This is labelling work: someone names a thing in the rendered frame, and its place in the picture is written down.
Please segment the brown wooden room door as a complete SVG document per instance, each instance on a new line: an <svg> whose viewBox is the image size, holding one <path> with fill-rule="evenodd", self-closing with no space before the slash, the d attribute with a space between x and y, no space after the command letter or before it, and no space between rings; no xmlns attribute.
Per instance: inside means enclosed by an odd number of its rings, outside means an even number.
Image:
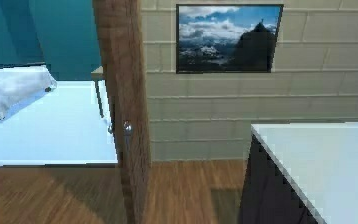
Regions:
<svg viewBox="0 0 358 224"><path fill-rule="evenodd" d="M144 224L151 166L141 0L92 0L127 224ZM123 123L133 131L126 135Z"/></svg>

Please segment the small wooden side table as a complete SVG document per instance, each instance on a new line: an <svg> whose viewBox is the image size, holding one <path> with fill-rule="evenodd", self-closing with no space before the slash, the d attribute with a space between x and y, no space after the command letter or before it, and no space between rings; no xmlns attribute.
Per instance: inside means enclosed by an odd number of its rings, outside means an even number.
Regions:
<svg viewBox="0 0 358 224"><path fill-rule="evenodd" d="M103 108L103 101L102 101L100 85L99 85L99 82L104 80L104 71L103 71L102 66L99 66L98 68L94 69L91 72L91 79L94 82L94 88L95 88L96 98L97 98L97 102L98 102L99 115L101 118L103 118L104 117L104 108Z"/></svg>

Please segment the framed mountain landscape picture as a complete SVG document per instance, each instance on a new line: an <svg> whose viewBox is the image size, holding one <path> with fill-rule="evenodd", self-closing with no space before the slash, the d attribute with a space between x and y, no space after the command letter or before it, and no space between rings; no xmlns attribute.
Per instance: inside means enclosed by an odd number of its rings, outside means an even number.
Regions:
<svg viewBox="0 0 358 224"><path fill-rule="evenodd" d="M178 4L178 74L269 73L283 4Z"/></svg>

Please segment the black counter with white top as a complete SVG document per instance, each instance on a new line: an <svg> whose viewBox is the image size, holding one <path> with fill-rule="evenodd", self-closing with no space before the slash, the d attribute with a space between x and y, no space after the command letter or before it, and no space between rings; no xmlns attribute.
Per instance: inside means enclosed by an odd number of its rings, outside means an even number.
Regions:
<svg viewBox="0 0 358 224"><path fill-rule="evenodd" d="M358 122L253 124L237 224L358 224Z"/></svg>

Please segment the bed with white sheet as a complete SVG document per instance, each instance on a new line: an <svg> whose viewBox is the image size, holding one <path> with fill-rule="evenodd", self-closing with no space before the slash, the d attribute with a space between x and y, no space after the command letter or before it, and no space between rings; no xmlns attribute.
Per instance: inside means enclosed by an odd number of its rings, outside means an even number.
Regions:
<svg viewBox="0 0 358 224"><path fill-rule="evenodd" d="M0 120L18 102L56 87L57 81L45 65L0 68Z"/></svg>

